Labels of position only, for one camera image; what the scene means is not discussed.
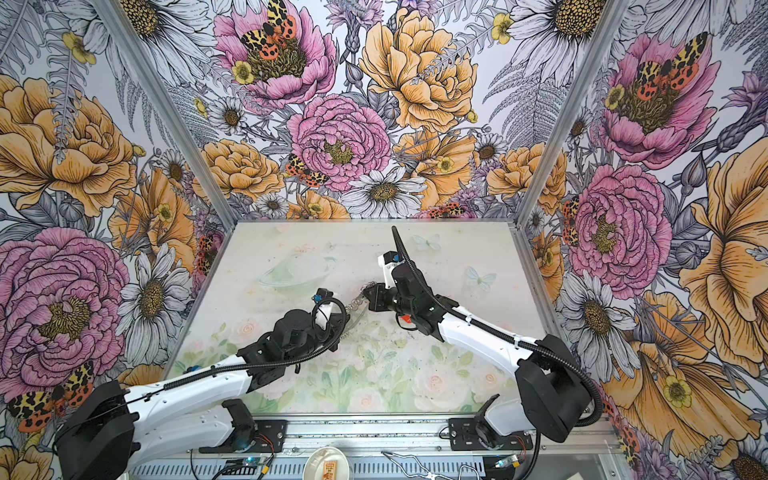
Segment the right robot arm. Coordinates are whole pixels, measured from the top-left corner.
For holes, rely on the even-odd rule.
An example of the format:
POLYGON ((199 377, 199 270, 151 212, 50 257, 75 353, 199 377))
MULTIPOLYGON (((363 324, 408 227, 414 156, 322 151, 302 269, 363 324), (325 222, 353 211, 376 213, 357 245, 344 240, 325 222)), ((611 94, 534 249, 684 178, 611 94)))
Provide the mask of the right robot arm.
POLYGON ((403 255, 378 259, 383 279, 363 293, 374 312, 391 311, 416 331, 461 347, 515 380, 509 397, 494 394, 475 415, 478 436, 491 448, 518 432, 564 442, 575 428, 595 424, 604 403, 595 383, 554 335, 537 340, 492 325, 458 302, 432 291, 403 255))

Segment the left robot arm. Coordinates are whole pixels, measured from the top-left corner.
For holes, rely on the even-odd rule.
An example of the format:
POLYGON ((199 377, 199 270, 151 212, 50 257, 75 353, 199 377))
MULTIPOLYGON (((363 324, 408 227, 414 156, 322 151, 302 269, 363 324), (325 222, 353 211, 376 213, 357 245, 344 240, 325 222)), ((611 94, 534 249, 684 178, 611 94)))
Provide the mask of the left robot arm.
POLYGON ((249 448, 255 436, 243 395, 337 348, 349 320, 327 298, 313 310, 290 310, 272 331, 235 354, 175 380, 124 389, 93 389, 54 440, 66 479, 116 479, 154 458, 198 447, 249 448))

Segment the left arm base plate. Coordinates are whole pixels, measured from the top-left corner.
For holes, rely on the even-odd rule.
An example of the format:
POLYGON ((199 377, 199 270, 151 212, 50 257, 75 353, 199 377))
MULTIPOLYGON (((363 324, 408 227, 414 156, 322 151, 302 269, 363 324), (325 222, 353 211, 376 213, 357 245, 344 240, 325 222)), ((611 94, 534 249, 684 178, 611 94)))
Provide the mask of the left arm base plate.
POLYGON ((281 453, 286 439, 286 420, 256 419, 246 431, 238 427, 221 445, 200 447, 201 454, 281 453))

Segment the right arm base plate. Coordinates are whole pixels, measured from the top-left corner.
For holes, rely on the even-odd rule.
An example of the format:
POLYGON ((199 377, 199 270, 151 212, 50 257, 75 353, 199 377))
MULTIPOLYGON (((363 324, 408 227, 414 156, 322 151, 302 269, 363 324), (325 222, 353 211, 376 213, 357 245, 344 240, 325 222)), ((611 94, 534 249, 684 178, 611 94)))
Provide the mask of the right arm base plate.
POLYGON ((519 451, 531 450, 533 438, 525 432, 502 436, 475 418, 452 417, 447 423, 447 438, 452 451, 519 451))

